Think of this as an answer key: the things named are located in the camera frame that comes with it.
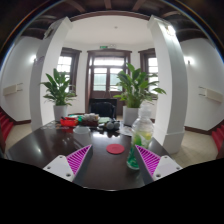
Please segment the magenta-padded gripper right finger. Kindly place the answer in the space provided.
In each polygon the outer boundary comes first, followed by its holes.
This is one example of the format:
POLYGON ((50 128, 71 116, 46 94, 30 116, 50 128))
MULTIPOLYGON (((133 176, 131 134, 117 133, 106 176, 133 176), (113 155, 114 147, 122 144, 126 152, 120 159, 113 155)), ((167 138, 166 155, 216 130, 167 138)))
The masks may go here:
POLYGON ((142 146, 136 145, 134 153, 145 184, 160 180, 182 169, 170 156, 159 156, 142 146))

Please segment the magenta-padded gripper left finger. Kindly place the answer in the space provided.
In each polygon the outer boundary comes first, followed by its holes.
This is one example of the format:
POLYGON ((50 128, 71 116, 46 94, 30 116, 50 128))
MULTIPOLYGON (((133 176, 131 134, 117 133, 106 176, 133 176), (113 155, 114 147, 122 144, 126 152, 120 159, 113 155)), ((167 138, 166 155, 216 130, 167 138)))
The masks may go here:
POLYGON ((91 145, 87 145, 68 156, 57 156, 44 167, 44 170, 81 185, 92 155, 93 148, 91 145))

